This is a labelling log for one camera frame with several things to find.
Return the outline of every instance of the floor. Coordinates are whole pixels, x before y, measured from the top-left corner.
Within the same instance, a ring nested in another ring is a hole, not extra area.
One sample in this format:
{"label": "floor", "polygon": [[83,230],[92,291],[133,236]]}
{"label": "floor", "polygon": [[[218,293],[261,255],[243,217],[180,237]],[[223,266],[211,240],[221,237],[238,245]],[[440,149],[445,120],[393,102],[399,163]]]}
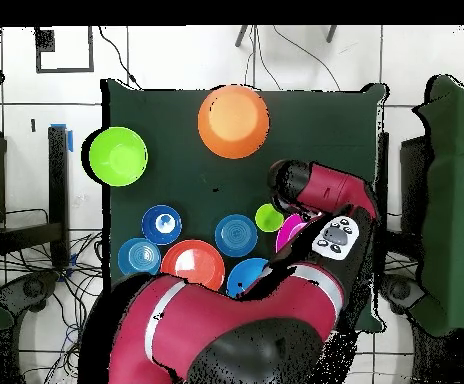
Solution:
{"label": "floor", "polygon": [[[234,46],[239,27],[103,27],[102,31],[117,46],[124,66],[142,88],[209,89],[245,82],[252,46],[248,33],[239,48]],[[47,127],[64,123],[73,131],[74,143],[73,152],[69,153],[72,240],[96,235],[102,228],[101,189],[84,173],[78,154],[86,136],[101,125],[99,79],[128,81],[114,47],[101,37],[98,27],[92,29],[94,72],[61,74],[36,73],[32,28],[0,29],[0,69],[5,75],[0,87],[0,130],[8,140],[7,209],[48,210]],[[464,83],[464,27],[339,25],[330,44],[325,41],[328,29],[329,25],[277,26],[280,33],[319,57],[333,72],[341,90],[358,91],[373,82],[389,87],[384,110],[384,127],[390,134],[388,210],[397,215],[401,212],[399,146],[424,133],[411,108],[423,102],[426,82],[436,74],[452,74]],[[56,51],[42,53],[43,67],[88,66],[88,53],[80,41],[87,37],[87,28],[54,30]],[[277,89],[262,66],[263,61],[283,90],[337,89],[321,64],[284,40],[272,26],[259,26],[259,40],[257,88]],[[252,84],[251,61],[247,82]],[[7,226],[36,224],[43,219],[41,212],[11,214]],[[390,228],[397,229],[398,225],[397,216],[390,216]],[[81,241],[74,246],[74,252],[80,244]],[[42,251],[27,250],[24,256],[27,261],[37,260],[30,262],[37,265],[45,259]],[[0,258],[0,285],[20,274],[22,267],[16,261],[11,255]],[[91,246],[80,255],[78,263],[99,265]],[[83,277],[80,272],[74,273],[74,283],[79,284]],[[102,281],[92,278],[83,296],[88,309],[95,299],[90,294],[97,294],[101,288]],[[56,295],[66,308],[65,320],[73,323],[77,311],[67,287],[60,283]],[[20,337],[20,361],[29,384],[42,384],[48,370],[36,368],[51,367],[69,345],[60,312],[56,299],[50,298],[43,311],[26,315]],[[382,299],[378,313],[387,329],[375,336],[360,336],[358,354],[346,384],[410,381],[413,346],[408,321],[394,315]],[[75,384],[75,379],[58,370],[49,384]]]}

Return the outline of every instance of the small green bowl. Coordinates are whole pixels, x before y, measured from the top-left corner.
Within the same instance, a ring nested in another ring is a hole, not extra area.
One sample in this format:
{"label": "small green bowl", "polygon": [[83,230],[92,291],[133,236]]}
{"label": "small green bowl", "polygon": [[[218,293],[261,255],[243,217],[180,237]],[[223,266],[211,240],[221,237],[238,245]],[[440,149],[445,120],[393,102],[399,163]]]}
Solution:
{"label": "small green bowl", "polygon": [[284,216],[271,203],[266,203],[257,209],[255,223],[265,233],[272,233],[280,229],[284,223]]}
{"label": "small green bowl", "polygon": [[148,153],[141,137],[129,128],[111,127],[90,146],[90,166],[95,175],[113,187],[123,187],[141,177]]}

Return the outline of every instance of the blue bowl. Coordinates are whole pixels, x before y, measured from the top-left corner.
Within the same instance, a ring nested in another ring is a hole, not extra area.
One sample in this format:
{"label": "blue bowl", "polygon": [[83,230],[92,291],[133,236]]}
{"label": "blue bowl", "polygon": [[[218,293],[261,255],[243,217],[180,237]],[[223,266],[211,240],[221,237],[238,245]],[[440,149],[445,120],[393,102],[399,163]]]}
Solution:
{"label": "blue bowl", "polygon": [[240,258],[250,253],[257,244],[257,227],[244,215],[228,215],[216,226],[214,238],[224,255]]}
{"label": "blue bowl", "polygon": [[143,238],[127,240],[118,251],[118,267],[122,274],[149,272],[154,275],[161,266],[161,252],[150,241]]}
{"label": "blue bowl", "polygon": [[236,297],[245,291],[262,273],[268,261],[262,258],[246,259],[238,263],[230,272],[227,280],[227,295]]}
{"label": "blue bowl", "polygon": [[175,209],[166,205],[157,205],[145,212],[141,229],[147,240],[165,245],[173,243],[180,236],[182,222]]}

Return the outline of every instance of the table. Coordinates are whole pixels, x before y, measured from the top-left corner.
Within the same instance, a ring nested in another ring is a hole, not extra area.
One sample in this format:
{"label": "table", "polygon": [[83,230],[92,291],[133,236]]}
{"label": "table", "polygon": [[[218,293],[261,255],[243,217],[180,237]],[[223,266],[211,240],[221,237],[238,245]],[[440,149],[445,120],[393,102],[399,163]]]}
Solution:
{"label": "table", "polygon": [[[377,112],[386,97],[382,84],[351,93],[260,92],[270,113],[270,131],[256,153],[239,160],[216,156],[200,139],[197,114],[210,91],[130,90],[114,80],[107,80],[103,89],[104,98],[109,95],[109,108],[103,102],[103,109],[110,126],[137,132],[149,154],[137,182],[110,190],[113,281],[121,277],[120,246],[142,236],[143,214],[156,204],[179,212],[182,233],[177,241],[201,239],[215,245],[214,229],[223,217],[239,213],[254,220],[257,208],[269,202],[267,172],[279,159],[316,160],[369,182],[376,176]],[[226,277],[246,258],[269,259],[275,238],[276,233],[259,230],[257,246],[248,256],[224,256]],[[160,246],[161,254],[170,246]],[[381,329],[373,322],[363,327]]]}

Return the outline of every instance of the pink bowl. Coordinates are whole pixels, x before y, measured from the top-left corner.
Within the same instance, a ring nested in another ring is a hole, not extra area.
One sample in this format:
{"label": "pink bowl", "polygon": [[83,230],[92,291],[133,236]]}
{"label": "pink bowl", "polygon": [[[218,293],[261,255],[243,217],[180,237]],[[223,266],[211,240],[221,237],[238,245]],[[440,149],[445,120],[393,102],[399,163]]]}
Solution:
{"label": "pink bowl", "polygon": [[276,236],[275,251],[278,252],[284,245],[304,226],[306,222],[298,214],[293,214],[287,218]]}

